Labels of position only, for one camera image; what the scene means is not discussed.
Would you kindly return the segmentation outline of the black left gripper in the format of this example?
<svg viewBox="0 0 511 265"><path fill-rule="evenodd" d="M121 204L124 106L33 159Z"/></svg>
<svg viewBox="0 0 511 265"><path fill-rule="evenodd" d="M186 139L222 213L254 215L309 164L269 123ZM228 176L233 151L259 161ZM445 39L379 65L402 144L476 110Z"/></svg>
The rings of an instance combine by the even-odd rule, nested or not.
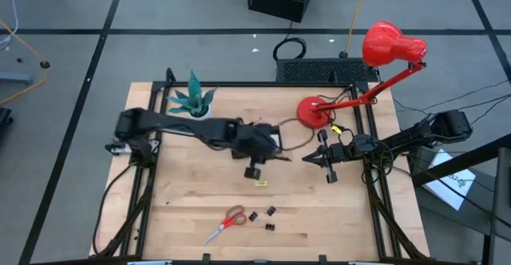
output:
<svg viewBox="0 0 511 265"><path fill-rule="evenodd" d="M291 162L290 158L282 156L283 150L279 148L278 125L243 125L238 132L237 141L237 146L231 150L231 156L233 160L250 159L244 171L245 178L258 180L261 171L256 164L265 164L267 160Z"/></svg>

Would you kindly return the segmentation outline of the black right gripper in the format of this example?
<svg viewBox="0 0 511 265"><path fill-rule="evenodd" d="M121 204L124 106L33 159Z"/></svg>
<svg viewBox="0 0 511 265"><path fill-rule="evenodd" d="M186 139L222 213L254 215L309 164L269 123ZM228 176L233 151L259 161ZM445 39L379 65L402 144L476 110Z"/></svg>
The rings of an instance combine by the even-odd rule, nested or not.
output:
<svg viewBox="0 0 511 265"><path fill-rule="evenodd" d="M327 183L333 184L338 181L337 173L333 169L334 163L347 162L353 159L353 154L347 145L341 142L327 144L327 131L321 129L318 133L320 146L316 151L306 155L302 160L306 163L318 165L327 170Z"/></svg>

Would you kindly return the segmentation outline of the red-handled scissors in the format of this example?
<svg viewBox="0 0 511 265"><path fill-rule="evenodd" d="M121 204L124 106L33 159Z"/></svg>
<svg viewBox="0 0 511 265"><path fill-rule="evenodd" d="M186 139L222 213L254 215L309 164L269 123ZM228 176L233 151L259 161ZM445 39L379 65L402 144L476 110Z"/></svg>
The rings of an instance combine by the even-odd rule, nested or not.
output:
<svg viewBox="0 0 511 265"><path fill-rule="evenodd" d="M206 238L203 242L203 245L210 243L213 239L215 239L224 229L227 227L231 227L232 225L243 225L247 221L247 217L244 214L245 209L241 205L236 205L232 208L229 208L226 211L224 220L219 224L219 226Z"/></svg>

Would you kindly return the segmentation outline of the black mesh desk organizer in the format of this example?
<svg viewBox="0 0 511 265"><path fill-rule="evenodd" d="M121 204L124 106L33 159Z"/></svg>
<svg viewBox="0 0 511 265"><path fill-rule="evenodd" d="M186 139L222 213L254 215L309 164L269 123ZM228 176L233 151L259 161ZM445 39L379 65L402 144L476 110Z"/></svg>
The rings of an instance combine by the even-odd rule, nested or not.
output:
<svg viewBox="0 0 511 265"><path fill-rule="evenodd" d="M279 135L279 147L275 145L271 134ZM238 125L230 148L232 158L235 160L249 158L255 163L264 164L276 156L277 148L283 150L279 126L267 123Z"/></svg>

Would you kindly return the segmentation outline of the white plant pot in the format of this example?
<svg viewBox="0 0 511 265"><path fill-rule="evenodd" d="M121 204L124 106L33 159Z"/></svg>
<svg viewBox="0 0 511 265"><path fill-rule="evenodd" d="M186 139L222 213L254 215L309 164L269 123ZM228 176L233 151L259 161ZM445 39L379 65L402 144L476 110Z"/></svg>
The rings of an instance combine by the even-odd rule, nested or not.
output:
<svg viewBox="0 0 511 265"><path fill-rule="evenodd" d="M190 114L192 119L202 121L208 118L212 118L212 107L209 105L207 108L204 109L202 113L198 114Z"/></svg>

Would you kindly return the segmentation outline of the black perforated metal panel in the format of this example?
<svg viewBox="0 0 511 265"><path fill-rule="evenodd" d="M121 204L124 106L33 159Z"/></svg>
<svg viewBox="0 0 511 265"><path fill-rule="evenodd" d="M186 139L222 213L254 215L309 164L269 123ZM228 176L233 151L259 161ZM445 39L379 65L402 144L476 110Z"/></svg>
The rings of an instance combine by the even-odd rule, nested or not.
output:
<svg viewBox="0 0 511 265"><path fill-rule="evenodd" d="M303 58L277 61L277 81L353 83L376 82L379 72L362 58Z"/></svg>

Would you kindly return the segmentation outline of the green snake plant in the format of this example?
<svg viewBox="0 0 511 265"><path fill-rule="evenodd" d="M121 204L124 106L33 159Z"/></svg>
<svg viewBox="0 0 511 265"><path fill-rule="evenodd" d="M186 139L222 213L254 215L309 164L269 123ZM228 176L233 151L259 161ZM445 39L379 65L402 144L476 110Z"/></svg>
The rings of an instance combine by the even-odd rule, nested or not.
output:
<svg viewBox="0 0 511 265"><path fill-rule="evenodd" d="M170 113L187 113L190 116L190 114L202 113L205 108L211 106L216 88L203 93L201 83L193 70L190 73L187 88L188 94L175 89L175 96L168 97L173 104L177 105L169 110Z"/></svg>

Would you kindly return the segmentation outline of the red desk lamp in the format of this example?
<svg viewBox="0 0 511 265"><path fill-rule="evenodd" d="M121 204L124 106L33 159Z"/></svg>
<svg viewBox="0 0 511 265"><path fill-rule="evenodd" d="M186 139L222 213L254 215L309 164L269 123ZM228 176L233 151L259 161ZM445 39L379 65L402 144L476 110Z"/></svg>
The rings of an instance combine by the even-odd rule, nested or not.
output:
<svg viewBox="0 0 511 265"><path fill-rule="evenodd" d="M406 61L408 67L354 100L327 103L320 97L306 97L298 105L296 111L298 120L310 129L320 129L329 123L330 114L336 109L374 104L382 91L424 69L426 63L423 58L426 53L427 44L424 40L405 36L390 22L375 23L366 32L362 43L364 62L370 67L379 67L401 60Z"/></svg>

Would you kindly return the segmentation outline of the white printed sheet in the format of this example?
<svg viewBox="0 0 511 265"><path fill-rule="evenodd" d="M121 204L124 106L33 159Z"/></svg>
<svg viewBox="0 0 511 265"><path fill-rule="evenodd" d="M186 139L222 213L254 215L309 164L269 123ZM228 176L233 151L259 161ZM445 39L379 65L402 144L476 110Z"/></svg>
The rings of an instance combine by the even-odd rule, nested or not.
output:
<svg viewBox="0 0 511 265"><path fill-rule="evenodd" d="M469 170L464 169L460 172L442 177L440 180L430 181L423 187L428 192L439 198L444 203L458 211L467 196L475 175Z"/></svg>

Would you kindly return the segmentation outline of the black diagonal beam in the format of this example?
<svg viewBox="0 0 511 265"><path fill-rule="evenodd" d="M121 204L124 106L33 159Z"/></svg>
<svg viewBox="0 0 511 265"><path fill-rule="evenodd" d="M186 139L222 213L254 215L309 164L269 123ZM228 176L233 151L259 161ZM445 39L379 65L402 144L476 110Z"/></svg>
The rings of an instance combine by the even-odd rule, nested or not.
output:
<svg viewBox="0 0 511 265"><path fill-rule="evenodd" d="M426 170L425 172L414 175L412 177L413 184L415 187L420 187L433 180L452 175L474 165L497 158L498 151L501 148L511 149L511 133L488 144L482 145L479 148L463 153L460 156L456 156L451 160Z"/></svg>

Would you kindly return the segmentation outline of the grey metal furniture foot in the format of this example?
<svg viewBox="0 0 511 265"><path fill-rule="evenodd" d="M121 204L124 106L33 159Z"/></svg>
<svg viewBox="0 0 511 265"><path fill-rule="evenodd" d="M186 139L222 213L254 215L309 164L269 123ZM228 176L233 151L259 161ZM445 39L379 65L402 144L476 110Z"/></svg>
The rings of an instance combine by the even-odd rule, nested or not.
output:
<svg viewBox="0 0 511 265"><path fill-rule="evenodd" d="M0 71L0 81L12 81L23 83L25 85L32 85L34 79L28 73L12 73Z"/></svg>

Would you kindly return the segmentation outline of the black chair wheel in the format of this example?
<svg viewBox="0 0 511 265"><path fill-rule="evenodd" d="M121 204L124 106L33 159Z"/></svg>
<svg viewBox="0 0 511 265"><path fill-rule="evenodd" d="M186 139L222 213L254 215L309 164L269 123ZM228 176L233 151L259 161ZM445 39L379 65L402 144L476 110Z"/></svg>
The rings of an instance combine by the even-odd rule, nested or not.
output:
<svg viewBox="0 0 511 265"><path fill-rule="evenodd" d="M0 135L2 135L13 123L12 111L7 108L0 107Z"/></svg>

